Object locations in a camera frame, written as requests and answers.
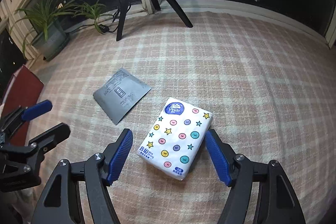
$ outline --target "gray packet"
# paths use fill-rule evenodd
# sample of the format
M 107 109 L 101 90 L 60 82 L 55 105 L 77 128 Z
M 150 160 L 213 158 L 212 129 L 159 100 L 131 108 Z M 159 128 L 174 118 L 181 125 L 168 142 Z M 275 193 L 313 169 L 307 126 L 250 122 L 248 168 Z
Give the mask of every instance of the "gray packet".
M 117 125 L 125 114 L 151 90 L 149 85 L 121 68 L 93 97 L 112 122 Z

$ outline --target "star print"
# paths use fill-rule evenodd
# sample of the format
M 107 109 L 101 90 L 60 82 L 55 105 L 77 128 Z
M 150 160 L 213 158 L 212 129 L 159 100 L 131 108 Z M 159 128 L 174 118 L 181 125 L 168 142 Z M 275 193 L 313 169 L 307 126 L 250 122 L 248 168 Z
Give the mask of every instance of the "star print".
M 148 148 L 154 147 L 153 142 L 148 142 L 147 146 Z
M 165 133 L 167 133 L 167 135 L 168 135 L 168 134 L 171 134 L 171 128 L 170 128 L 170 129 L 166 128 Z

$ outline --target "metal screw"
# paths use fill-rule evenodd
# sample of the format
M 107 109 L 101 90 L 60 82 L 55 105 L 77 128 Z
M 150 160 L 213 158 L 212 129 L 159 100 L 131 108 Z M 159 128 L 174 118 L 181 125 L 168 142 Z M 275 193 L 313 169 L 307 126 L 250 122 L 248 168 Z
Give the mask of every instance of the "metal screw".
M 277 167 L 279 165 L 279 162 L 277 160 L 271 160 L 271 164 L 274 166 L 274 167 Z
M 68 163 L 68 160 L 60 160 L 60 161 L 59 161 L 59 164 L 60 164 L 61 166 L 67 165 L 67 163 Z
M 25 165 L 23 167 L 23 172 L 29 172 L 31 170 L 30 166 L 29 165 Z
M 100 160 L 102 157 L 103 157 L 103 154 L 102 154 L 102 153 L 95 153 L 95 154 L 93 155 L 93 158 L 94 158 L 95 160 Z
M 237 154 L 236 155 L 236 160 L 243 160 L 245 158 L 245 156 L 243 154 Z

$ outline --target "green leaf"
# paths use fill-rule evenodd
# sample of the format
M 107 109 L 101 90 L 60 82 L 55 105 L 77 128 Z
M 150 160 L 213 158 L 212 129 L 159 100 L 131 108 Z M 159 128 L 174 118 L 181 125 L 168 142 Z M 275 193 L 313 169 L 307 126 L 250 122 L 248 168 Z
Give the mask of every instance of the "green leaf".
M 103 32 L 100 30 L 98 24 L 97 24 L 97 21 L 94 21 L 94 27 L 96 28 L 96 30 L 100 33 L 100 34 L 103 34 Z
M 9 34 L 11 34 L 11 32 L 12 32 L 14 26 L 15 26 L 19 21 L 24 20 L 24 19 L 28 19 L 28 17 L 25 16 L 25 17 L 20 18 L 20 19 L 18 19 L 17 21 L 15 21 L 14 24 L 13 24 L 13 26 L 11 26 L 11 28 L 9 29 Z
M 44 40 L 47 41 L 48 40 L 48 25 L 47 25 L 47 23 L 45 23 L 43 25 L 43 32 L 44 32 Z
M 27 41 L 27 37 L 28 35 L 30 35 L 32 32 L 34 32 L 34 28 L 30 29 L 30 31 L 26 34 L 25 36 L 25 39 L 23 40 L 22 42 L 22 54 L 23 54 L 23 57 L 26 58 L 26 41 Z

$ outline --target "plaid blanket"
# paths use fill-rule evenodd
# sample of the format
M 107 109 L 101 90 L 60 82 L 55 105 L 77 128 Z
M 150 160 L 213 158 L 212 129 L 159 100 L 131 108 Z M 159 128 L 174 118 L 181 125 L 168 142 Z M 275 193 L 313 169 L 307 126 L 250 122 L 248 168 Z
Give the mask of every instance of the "plaid blanket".
M 36 63 L 45 84 L 40 100 L 53 110 L 31 123 L 32 138 L 65 122 L 70 138 L 46 154 L 43 185 L 61 159 L 86 160 L 102 152 L 123 128 L 134 145 L 109 188 L 121 223 L 217 223 L 229 188 L 218 180 L 206 148 L 187 178 L 178 181 L 136 155 L 169 97 L 214 114 L 211 127 L 250 160 L 277 159 L 301 203 L 307 223 L 318 223 L 335 183 L 335 51 L 306 35 L 229 14 L 176 14 L 126 20 L 124 37 L 85 30 L 51 62 Z M 115 126 L 92 94 L 119 68 L 152 90 Z M 81 184 L 87 223 L 90 209 Z M 246 222 L 253 220 L 254 183 Z

